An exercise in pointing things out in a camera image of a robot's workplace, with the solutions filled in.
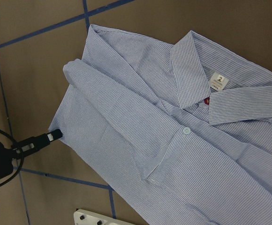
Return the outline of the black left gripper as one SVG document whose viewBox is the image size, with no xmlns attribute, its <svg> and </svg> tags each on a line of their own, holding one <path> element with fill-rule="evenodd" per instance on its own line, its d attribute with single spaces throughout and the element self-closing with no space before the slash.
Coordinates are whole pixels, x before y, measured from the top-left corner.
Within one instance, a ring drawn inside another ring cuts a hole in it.
<svg viewBox="0 0 272 225">
<path fill-rule="evenodd" d="M 20 158 L 20 150 L 23 151 L 23 157 L 30 156 L 46 146 L 51 142 L 63 137 L 60 129 L 53 130 L 49 133 L 44 133 L 38 136 L 32 136 L 22 141 L 17 142 L 11 146 L 11 149 L 6 149 L 0 142 L 0 179 L 12 174 L 13 164 L 12 160 Z"/>
</svg>

